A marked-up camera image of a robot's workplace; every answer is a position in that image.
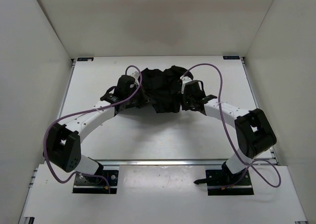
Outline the black pleated skirt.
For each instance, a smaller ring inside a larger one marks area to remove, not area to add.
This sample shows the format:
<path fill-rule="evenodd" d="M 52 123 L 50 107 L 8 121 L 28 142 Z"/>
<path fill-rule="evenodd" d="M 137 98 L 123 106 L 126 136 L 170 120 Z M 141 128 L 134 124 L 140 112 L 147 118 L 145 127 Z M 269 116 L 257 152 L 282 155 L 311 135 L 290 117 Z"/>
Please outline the black pleated skirt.
<path fill-rule="evenodd" d="M 141 71 L 141 89 L 134 98 L 136 108 L 152 106 L 156 113 L 178 113 L 182 96 L 182 81 L 180 77 L 187 69 L 171 66 L 164 71 L 148 68 Z"/>

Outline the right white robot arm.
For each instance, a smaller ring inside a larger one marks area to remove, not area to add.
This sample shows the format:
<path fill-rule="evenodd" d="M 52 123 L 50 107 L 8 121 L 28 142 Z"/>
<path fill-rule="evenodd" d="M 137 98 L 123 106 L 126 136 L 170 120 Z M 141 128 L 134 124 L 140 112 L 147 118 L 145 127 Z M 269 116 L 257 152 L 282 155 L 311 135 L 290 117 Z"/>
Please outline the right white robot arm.
<path fill-rule="evenodd" d="M 221 178 L 224 183 L 234 184 L 241 171 L 276 144 L 275 133 L 261 109 L 251 111 L 219 102 L 216 96 L 205 94 L 200 80 L 192 80 L 188 76 L 181 77 L 181 94 L 183 110 L 216 118 L 236 131 L 238 148 L 223 165 Z"/>

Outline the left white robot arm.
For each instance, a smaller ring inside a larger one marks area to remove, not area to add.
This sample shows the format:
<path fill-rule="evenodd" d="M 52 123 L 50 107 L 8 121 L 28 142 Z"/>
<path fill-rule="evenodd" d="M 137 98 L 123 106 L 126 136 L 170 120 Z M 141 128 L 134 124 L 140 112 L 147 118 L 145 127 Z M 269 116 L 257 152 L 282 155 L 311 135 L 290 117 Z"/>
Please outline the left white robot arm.
<path fill-rule="evenodd" d="M 104 122 L 126 109 L 146 103 L 141 83 L 139 72 L 122 75 L 117 85 L 109 89 L 93 108 L 71 114 L 72 120 L 64 124 L 54 122 L 44 136 L 43 156 L 48 167 L 51 169 L 56 165 L 66 173 L 83 174 L 93 184 L 101 182 L 103 166 L 82 155 L 81 144 Z"/>

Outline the left blue corner label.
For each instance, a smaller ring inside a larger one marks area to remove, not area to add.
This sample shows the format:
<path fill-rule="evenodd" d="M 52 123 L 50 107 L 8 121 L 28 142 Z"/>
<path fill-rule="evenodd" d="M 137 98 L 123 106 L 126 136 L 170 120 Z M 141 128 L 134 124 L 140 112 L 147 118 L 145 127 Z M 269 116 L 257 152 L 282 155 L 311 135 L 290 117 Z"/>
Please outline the left blue corner label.
<path fill-rule="evenodd" d="M 93 57 L 78 57 L 77 62 L 91 62 L 93 61 Z"/>

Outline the blue corner label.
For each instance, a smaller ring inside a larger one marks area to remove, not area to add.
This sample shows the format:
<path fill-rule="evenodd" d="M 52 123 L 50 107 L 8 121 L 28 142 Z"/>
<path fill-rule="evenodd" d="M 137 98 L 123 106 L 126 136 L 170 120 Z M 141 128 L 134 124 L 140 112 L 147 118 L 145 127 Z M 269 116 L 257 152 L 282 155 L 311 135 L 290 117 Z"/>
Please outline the blue corner label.
<path fill-rule="evenodd" d="M 93 57 L 78 57 L 77 62 L 91 62 L 93 61 Z"/>
<path fill-rule="evenodd" d="M 240 57 L 239 56 L 223 56 L 223 59 L 224 60 L 240 60 Z"/>

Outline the right blue corner label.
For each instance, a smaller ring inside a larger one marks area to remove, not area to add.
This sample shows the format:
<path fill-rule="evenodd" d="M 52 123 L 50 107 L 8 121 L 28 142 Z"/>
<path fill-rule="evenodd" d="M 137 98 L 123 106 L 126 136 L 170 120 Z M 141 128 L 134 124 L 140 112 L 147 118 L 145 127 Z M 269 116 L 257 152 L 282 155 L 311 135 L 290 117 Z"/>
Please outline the right blue corner label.
<path fill-rule="evenodd" d="M 240 60 L 240 57 L 239 56 L 223 56 L 223 59 L 224 60 Z"/>

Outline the left aluminium side rail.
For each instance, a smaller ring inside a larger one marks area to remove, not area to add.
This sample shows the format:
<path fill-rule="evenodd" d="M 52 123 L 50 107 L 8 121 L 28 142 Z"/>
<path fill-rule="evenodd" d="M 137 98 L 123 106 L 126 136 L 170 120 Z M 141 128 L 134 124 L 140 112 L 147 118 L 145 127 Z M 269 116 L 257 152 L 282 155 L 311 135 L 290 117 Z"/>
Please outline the left aluminium side rail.
<path fill-rule="evenodd" d="M 71 65 L 70 75 L 69 75 L 68 80 L 67 80 L 66 89 L 65 89 L 63 97 L 62 97 L 61 106 L 59 108 L 59 113 L 57 115 L 57 118 L 60 118 L 62 116 L 64 104 L 65 104 L 65 101 L 66 101 L 66 98 L 67 98 L 67 94 L 68 94 L 68 91 L 69 91 L 71 79 L 72 79 L 74 68 L 75 68 L 75 65 L 76 65 L 76 59 L 71 59 L 71 61 L 72 61 L 72 65 Z"/>

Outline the aluminium side rail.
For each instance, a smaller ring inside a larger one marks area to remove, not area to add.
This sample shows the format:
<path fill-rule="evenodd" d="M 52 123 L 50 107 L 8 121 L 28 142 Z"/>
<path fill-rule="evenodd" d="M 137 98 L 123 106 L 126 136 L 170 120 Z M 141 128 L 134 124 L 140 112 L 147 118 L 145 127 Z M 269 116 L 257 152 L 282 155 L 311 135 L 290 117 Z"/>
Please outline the aluminium side rail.
<path fill-rule="evenodd" d="M 71 61 L 72 61 L 72 65 L 71 65 L 70 75 L 69 75 L 68 80 L 67 80 L 66 89 L 65 89 L 63 97 L 62 97 L 61 106 L 59 108 L 59 113 L 57 115 L 57 118 L 60 118 L 62 116 L 64 104 L 65 104 L 65 101 L 66 101 L 66 98 L 67 98 L 67 94 L 68 94 L 68 91 L 69 91 L 71 79 L 72 79 L 74 68 L 75 68 L 75 65 L 76 65 L 76 59 L 71 59 Z"/>
<path fill-rule="evenodd" d="M 257 94 L 256 94 L 256 90 L 254 88 L 254 84 L 253 84 L 252 79 L 250 77 L 250 73 L 249 73 L 248 67 L 246 65 L 245 57 L 241 57 L 241 63 L 242 63 L 242 66 L 243 66 L 243 69 L 244 69 L 244 72 L 245 72 L 245 75 L 246 75 L 246 78 L 247 78 L 247 82 L 248 82 L 248 85 L 249 85 L 249 88 L 250 88 L 250 91 L 251 91 L 251 94 L 252 94 L 255 106 L 260 109 L 261 107 L 259 105 L 259 101 L 258 101 L 258 97 L 257 97 Z M 279 165 L 279 162 L 277 160 L 277 156 L 276 156 L 276 153 L 275 153 L 275 149 L 274 149 L 273 146 L 270 147 L 265 152 L 263 152 L 262 154 L 260 154 L 259 156 L 257 156 L 257 158 L 268 159 L 268 160 L 270 160 L 272 162 L 272 164 Z"/>

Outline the right aluminium side rail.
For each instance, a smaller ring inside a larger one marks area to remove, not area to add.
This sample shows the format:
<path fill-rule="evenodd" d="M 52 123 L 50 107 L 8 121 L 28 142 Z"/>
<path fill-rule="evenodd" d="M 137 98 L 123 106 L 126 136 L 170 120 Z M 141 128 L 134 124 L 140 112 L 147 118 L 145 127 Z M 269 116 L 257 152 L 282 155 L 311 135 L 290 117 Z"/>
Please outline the right aluminium side rail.
<path fill-rule="evenodd" d="M 252 79 L 250 77 L 250 73 L 249 73 L 248 67 L 246 65 L 245 57 L 241 57 L 241 63 L 242 63 L 242 66 L 243 66 L 243 69 L 244 69 L 244 72 L 245 72 L 245 75 L 246 75 L 246 78 L 247 78 L 247 82 L 248 82 L 248 85 L 249 85 L 249 88 L 250 88 L 250 91 L 251 91 L 251 94 L 252 94 L 255 106 L 260 109 L 261 107 L 259 105 L 259 101 L 258 101 L 258 97 L 257 97 L 257 94 L 256 94 L 256 90 L 254 88 L 254 84 L 253 84 Z M 275 153 L 275 149 L 274 149 L 273 146 L 270 147 L 265 152 L 263 152 L 262 154 L 260 154 L 259 156 L 257 156 L 257 158 L 268 159 L 268 160 L 270 160 L 272 162 L 272 164 L 279 165 L 279 162 L 277 160 L 277 156 L 276 156 L 276 153 Z"/>

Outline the aluminium front rail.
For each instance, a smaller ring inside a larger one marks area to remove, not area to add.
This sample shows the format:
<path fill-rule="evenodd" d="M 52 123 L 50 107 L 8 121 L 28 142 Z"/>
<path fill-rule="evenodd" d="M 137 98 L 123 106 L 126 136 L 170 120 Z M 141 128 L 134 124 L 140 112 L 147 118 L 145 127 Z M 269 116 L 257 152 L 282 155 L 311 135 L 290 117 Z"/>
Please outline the aluminium front rail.
<path fill-rule="evenodd" d="M 225 159 L 138 159 L 138 160 L 97 160 L 105 166 L 221 166 Z"/>

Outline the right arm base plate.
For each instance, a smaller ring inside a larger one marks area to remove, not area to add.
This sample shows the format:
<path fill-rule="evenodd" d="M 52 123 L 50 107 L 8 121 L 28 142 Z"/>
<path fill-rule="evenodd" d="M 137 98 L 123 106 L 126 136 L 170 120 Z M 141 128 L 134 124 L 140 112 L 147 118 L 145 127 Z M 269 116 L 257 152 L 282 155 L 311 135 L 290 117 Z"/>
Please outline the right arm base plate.
<path fill-rule="evenodd" d="M 226 168 L 208 166 L 205 168 L 205 177 L 195 180 L 194 184 L 206 184 L 208 196 L 254 195 L 248 170 L 232 175 Z"/>

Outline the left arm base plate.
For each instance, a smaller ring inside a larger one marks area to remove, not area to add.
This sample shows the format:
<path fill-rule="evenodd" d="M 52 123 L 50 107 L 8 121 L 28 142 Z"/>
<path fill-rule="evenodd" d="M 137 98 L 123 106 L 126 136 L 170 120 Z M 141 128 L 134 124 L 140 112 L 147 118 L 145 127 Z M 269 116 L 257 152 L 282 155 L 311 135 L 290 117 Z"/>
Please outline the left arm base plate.
<path fill-rule="evenodd" d="M 103 170 L 103 177 L 106 178 L 109 185 L 102 178 L 93 178 L 83 175 L 76 175 L 73 185 L 73 193 L 76 194 L 116 194 L 119 170 Z"/>

